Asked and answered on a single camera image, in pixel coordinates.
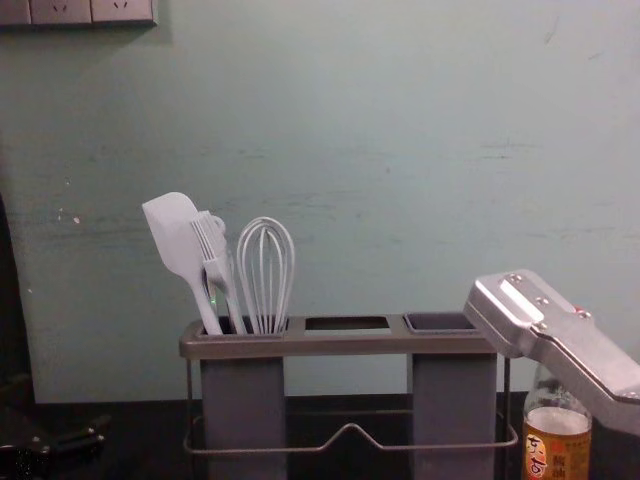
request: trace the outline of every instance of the metal utensil holder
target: metal utensil holder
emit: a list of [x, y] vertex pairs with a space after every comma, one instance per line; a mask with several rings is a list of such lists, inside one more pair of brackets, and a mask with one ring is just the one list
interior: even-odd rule
[[[323, 334], [330, 330], [342, 332]], [[373, 354], [407, 355], [413, 444], [385, 445], [347, 423], [322, 445], [287, 446], [283, 358]], [[187, 361], [184, 448], [192, 460], [209, 459], [210, 480], [286, 480], [287, 454], [321, 453], [347, 431], [381, 452], [411, 452], [414, 480], [493, 480], [494, 450], [518, 442], [508, 416], [510, 438], [495, 441], [497, 354], [462, 313], [293, 317], [281, 335], [210, 336], [194, 322], [180, 339], [180, 355]], [[193, 361], [200, 362], [203, 404], [195, 421]], [[192, 441], [200, 420], [206, 449]]]

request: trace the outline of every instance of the white silicone spatula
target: white silicone spatula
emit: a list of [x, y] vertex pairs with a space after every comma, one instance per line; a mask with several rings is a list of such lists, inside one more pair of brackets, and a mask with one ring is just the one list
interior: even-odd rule
[[209, 304], [203, 283], [200, 245], [190, 225], [198, 213], [195, 205], [186, 195], [171, 192], [144, 203], [142, 210], [162, 262], [191, 287], [207, 333], [221, 335], [220, 322]]

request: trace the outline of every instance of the glass bottle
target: glass bottle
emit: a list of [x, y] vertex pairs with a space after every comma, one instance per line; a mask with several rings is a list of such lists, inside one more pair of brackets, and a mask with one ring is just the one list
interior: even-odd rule
[[538, 365], [524, 405], [523, 480], [588, 480], [592, 417]]

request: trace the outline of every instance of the gray container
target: gray container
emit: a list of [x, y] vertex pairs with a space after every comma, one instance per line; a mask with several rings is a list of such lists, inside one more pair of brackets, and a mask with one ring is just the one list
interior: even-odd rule
[[[287, 445], [283, 358], [373, 354], [407, 355], [413, 445], [384, 445], [355, 423], [323, 445]], [[282, 335], [264, 336], [209, 336], [194, 322], [180, 355], [190, 399], [200, 362], [206, 449], [190, 437], [185, 449], [208, 459], [210, 480], [286, 480], [287, 454], [320, 453], [346, 431], [381, 452], [412, 452], [414, 480], [493, 480], [494, 450], [517, 443], [494, 442], [496, 352], [461, 313], [293, 317]]]

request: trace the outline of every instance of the bottle label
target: bottle label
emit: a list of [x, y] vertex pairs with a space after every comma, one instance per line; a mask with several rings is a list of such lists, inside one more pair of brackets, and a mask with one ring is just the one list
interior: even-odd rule
[[525, 480], [588, 480], [591, 430], [577, 435], [556, 435], [525, 421]]

